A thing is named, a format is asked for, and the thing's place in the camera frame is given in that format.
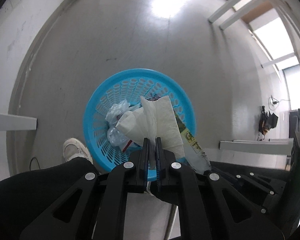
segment perforated basket wall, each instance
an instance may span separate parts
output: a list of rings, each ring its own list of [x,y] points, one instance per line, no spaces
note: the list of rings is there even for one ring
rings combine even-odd
[[[170,77],[150,69],[130,69],[106,79],[91,96],[83,117],[83,131],[93,158],[106,171],[128,161],[131,151],[122,153],[107,139],[105,116],[109,108],[127,99],[131,105],[140,102],[140,96],[168,95],[171,104],[187,128],[195,134],[194,110],[184,90]],[[156,172],[149,171],[148,180],[155,180]]]

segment white shoe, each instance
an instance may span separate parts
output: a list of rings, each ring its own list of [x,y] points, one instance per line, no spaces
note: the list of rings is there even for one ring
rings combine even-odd
[[[63,157],[66,162],[76,158],[82,157],[93,164],[93,159],[89,150],[76,138],[70,138],[63,143]]]

